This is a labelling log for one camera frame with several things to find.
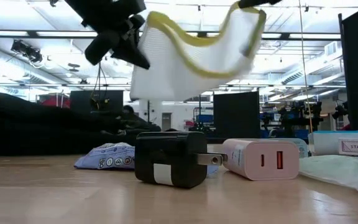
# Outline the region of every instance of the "mesh bag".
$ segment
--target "mesh bag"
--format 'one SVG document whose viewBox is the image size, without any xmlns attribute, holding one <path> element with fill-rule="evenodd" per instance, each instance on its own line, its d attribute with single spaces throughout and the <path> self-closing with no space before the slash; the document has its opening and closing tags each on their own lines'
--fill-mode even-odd
<svg viewBox="0 0 358 224">
<path fill-rule="evenodd" d="M 182 101 L 225 84 L 252 68 L 264 11 L 234 3 L 215 37 L 193 37 L 159 12 L 150 12 L 138 48 L 150 62 L 134 68 L 131 98 Z"/>
</svg>

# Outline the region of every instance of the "yellow strap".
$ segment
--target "yellow strap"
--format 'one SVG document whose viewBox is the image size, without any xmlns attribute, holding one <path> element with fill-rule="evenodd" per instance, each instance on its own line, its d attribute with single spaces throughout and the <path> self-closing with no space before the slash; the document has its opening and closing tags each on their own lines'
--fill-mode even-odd
<svg viewBox="0 0 358 224">
<path fill-rule="evenodd" d="M 181 48 L 181 45 L 177 40 L 176 35 L 173 33 L 173 31 L 176 32 L 176 34 L 179 36 L 179 38 L 182 41 L 192 46 L 205 47 L 205 46 L 213 45 L 225 34 L 227 25 L 229 23 L 230 15 L 236 9 L 239 9 L 238 2 L 235 2 L 230 7 L 229 12 L 226 14 L 226 17 L 224 19 L 221 30 L 219 31 L 219 35 L 209 38 L 194 37 L 192 35 L 187 34 L 186 31 L 184 31 L 178 24 L 176 24 L 168 16 L 160 12 L 155 12 L 155 11 L 150 12 L 149 16 L 147 17 L 147 25 L 163 32 L 172 41 L 179 56 L 183 59 L 185 65 L 190 70 L 194 71 L 197 75 L 205 78 L 230 78 L 238 75 L 240 71 L 238 71 L 237 69 L 228 72 L 212 72 L 200 68 L 195 64 L 195 62 L 191 58 L 187 56 L 185 51 Z M 262 10 L 257 10 L 255 8 L 245 8 L 242 10 L 244 12 L 259 14 L 257 25 L 255 26 L 250 38 L 249 47 L 245 52 L 246 57 L 253 59 L 254 52 L 256 51 L 255 47 L 257 46 L 257 43 L 262 35 L 262 32 L 264 31 L 266 13 Z"/>
</svg>

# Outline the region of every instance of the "wall charger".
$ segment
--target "wall charger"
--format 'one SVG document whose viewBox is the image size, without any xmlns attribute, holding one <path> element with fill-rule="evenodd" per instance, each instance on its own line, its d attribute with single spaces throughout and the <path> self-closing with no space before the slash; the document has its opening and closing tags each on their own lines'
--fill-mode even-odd
<svg viewBox="0 0 358 224">
<path fill-rule="evenodd" d="M 250 180 L 294 179 L 299 173 L 299 149 L 292 142 L 228 139 L 223 148 L 224 166 Z"/>
<path fill-rule="evenodd" d="M 201 132 L 140 133 L 135 144 L 135 176 L 150 184 L 192 188 L 202 183 L 207 165 L 220 166 L 227 156 L 207 153 Z"/>
</svg>

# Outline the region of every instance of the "blue fabric bag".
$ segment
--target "blue fabric bag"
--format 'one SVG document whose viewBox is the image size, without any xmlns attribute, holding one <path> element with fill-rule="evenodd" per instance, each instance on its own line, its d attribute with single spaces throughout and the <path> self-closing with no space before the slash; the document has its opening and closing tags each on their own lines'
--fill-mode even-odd
<svg viewBox="0 0 358 224">
<path fill-rule="evenodd" d="M 77 169 L 135 169 L 135 147 L 126 143 L 107 143 L 92 149 L 79 158 Z M 218 171 L 218 166 L 208 166 L 207 174 Z"/>
</svg>

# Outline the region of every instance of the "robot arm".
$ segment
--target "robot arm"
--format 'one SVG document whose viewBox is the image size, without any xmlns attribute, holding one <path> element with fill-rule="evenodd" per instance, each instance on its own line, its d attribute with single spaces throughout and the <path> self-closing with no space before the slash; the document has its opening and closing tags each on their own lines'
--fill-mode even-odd
<svg viewBox="0 0 358 224">
<path fill-rule="evenodd" d="M 51 6 L 58 0 L 50 0 Z M 150 64 L 137 48 L 139 28 L 145 20 L 137 15 L 146 9 L 144 0 L 65 0 L 83 19 L 83 26 L 90 26 L 98 36 L 85 50 L 86 59 L 98 64 L 108 51 L 111 57 L 125 60 L 149 69 Z M 275 4 L 281 0 L 241 0 L 239 6 Z"/>
</svg>

